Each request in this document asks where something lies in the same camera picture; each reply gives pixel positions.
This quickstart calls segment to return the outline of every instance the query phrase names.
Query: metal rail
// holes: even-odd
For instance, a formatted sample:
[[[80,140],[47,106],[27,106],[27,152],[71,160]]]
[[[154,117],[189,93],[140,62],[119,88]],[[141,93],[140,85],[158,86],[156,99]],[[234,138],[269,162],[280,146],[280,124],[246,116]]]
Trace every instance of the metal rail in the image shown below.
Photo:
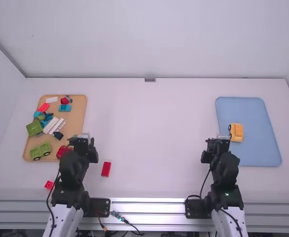
[[[111,198],[111,210],[121,213],[141,231],[214,231],[211,219],[186,219],[182,198]],[[245,203],[249,232],[289,233],[289,203]],[[45,200],[0,200],[0,229],[44,229]],[[114,217],[103,218],[109,230],[132,230]],[[101,230],[97,218],[83,218],[81,230]]]

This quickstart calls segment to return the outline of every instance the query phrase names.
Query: green toy truck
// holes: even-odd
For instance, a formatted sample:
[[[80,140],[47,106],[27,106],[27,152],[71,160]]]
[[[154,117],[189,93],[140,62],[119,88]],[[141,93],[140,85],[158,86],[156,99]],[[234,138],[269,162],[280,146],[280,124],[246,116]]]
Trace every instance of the green toy truck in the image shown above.
[[[29,136],[34,136],[43,131],[43,128],[38,120],[26,126]]]
[[[39,160],[42,156],[48,156],[50,153],[51,146],[48,142],[45,142],[41,146],[30,150],[30,158],[33,160]]]

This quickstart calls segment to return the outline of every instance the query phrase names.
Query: cable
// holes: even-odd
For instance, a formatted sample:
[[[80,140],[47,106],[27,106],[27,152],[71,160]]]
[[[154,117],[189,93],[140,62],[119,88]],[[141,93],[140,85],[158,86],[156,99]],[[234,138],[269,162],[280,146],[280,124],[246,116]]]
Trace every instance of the cable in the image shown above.
[[[138,228],[136,228],[133,224],[131,224],[128,220],[124,220],[124,222],[128,225],[131,225],[132,227],[134,227],[136,229],[136,231],[138,231],[138,233],[134,232],[134,231],[131,231],[132,233],[134,233],[135,235],[137,236],[144,236],[145,233],[141,233]]]
[[[126,235],[126,233],[128,233],[128,231],[127,231],[127,232],[125,232],[125,233],[123,234],[123,236],[121,236],[121,237],[124,237],[124,236]]]
[[[237,230],[239,231],[240,233],[240,236],[243,237],[242,235],[242,231],[241,231],[241,228],[240,228],[240,225],[238,223],[238,221],[227,211],[223,210],[223,209],[219,209],[219,211],[222,211],[224,212],[225,214],[227,214],[228,216],[230,216],[232,218],[232,220],[235,222],[235,224],[237,225]]]
[[[210,169],[209,169],[209,171],[208,171],[208,173],[207,173],[207,175],[206,175],[206,177],[205,177],[205,180],[204,180],[204,182],[203,182],[202,188],[200,189],[200,193],[199,193],[200,199],[202,198],[203,188],[204,188],[204,185],[205,185],[205,183],[206,183],[206,180],[207,180],[209,174],[210,174]]]
[[[51,210],[51,207],[49,206],[49,198],[50,198],[50,196],[51,196],[52,190],[53,190],[56,182],[58,182],[58,179],[60,180],[60,177],[61,177],[61,176],[59,177],[59,174],[60,174],[60,170],[58,170],[57,175],[56,175],[56,178],[55,178],[54,183],[53,183],[53,186],[52,186],[52,188],[51,188],[51,190],[50,190],[50,192],[49,192],[49,195],[48,195],[47,198],[46,198],[46,206],[47,206],[47,208],[49,209],[49,212],[50,212],[51,217],[52,217],[52,227],[51,227],[51,231],[50,231],[49,237],[52,236],[53,229],[55,228],[55,220],[54,220],[54,215],[53,215],[53,212],[52,212],[52,210]]]

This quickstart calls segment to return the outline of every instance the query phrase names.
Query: red block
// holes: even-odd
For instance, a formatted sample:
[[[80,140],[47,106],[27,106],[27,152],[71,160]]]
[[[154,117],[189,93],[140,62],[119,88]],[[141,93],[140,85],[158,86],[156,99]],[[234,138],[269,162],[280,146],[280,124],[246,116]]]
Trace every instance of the red block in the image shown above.
[[[111,168],[111,162],[104,162],[103,170],[101,171],[101,176],[109,177],[110,168]]]
[[[59,148],[59,150],[57,151],[57,153],[56,153],[56,157],[58,159],[60,159],[63,156],[64,153],[70,152],[71,150],[72,150],[72,148],[69,148],[69,147],[66,147],[66,146],[61,146]]]
[[[53,187],[53,182],[48,180],[44,187],[51,190]]]
[[[70,102],[69,99],[66,98],[66,97],[63,97],[63,98],[61,99],[61,104],[62,104],[62,105],[67,105],[69,102]]]
[[[49,108],[50,105],[48,103],[44,103],[39,109],[38,111],[40,111],[41,113],[43,113],[44,111],[47,110],[47,108]]]

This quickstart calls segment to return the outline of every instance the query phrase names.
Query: blue mat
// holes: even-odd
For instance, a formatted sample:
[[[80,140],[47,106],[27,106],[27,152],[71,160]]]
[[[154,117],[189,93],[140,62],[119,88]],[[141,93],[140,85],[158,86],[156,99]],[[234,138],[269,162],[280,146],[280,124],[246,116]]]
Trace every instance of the blue mat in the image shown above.
[[[215,101],[221,135],[228,135],[229,124],[243,125],[244,141],[231,142],[230,151],[241,166],[279,166],[282,157],[265,103],[260,98],[219,97]]]

